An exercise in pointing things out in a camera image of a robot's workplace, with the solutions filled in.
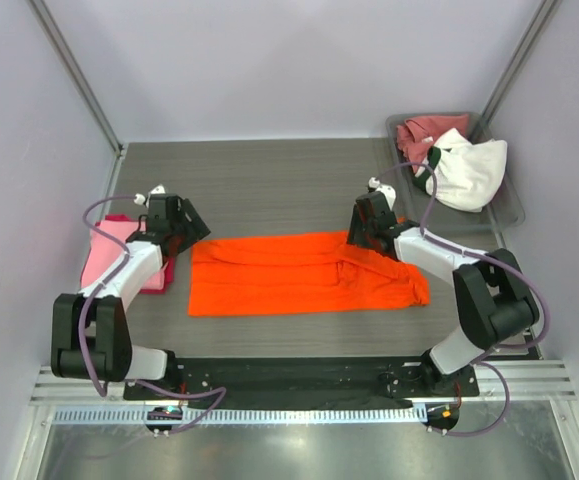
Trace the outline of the orange t shirt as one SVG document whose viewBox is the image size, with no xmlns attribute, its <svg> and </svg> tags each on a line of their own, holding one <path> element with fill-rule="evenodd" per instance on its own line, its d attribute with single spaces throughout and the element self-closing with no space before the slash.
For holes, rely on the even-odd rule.
<svg viewBox="0 0 579 480">
<path fill-rule="evenodd" d="M 206 240 L 191 251 L 192 317 L 423 307 L 427 279 L 347 242 L 344 231 Z"/>
</svg>

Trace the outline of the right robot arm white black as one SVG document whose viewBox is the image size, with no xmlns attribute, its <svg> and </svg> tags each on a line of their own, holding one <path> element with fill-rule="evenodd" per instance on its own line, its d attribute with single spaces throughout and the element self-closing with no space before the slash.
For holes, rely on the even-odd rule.
<svg viewBox="0 0 579 480">
<path fill-rule="evenodd" d="M 468 250 L 423 232 L 415 222 L 400 223 L 378 190 L 355 200 L 348 243 L 421 268 L 453 287 L 458 326 L 420 359 L 420 383 L 431 395 L 446 393 L 473 361 L 539 320 L 538 305 L 510 251 Z"/>
</svg>

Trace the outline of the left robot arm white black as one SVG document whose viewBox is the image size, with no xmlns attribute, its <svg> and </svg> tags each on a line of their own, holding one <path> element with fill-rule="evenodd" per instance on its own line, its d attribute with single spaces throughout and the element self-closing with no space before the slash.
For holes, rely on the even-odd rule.
<svg viewBox="0 0 579 480">
<path fill-rule="evenodd" d="M 100 229 L 88 215 L 99 205 L 133 200 L 146 208 L 138 226 L 124 240 Z M 83 223 L 120 247 L 120 254 L 92 284 L 63 293 L 53 304 L 52 373 L 88 379 L 98 394 L 111 382 L 134 382 L 159 398 L 180 393 L 182 375 L 170 350 L 132 343 L 126 311 L 145 283 L 167 263 L 210 234 L 191 201 L 158 185 L 148 194 L 117 195 L 88 207 Z"/>
</svg>

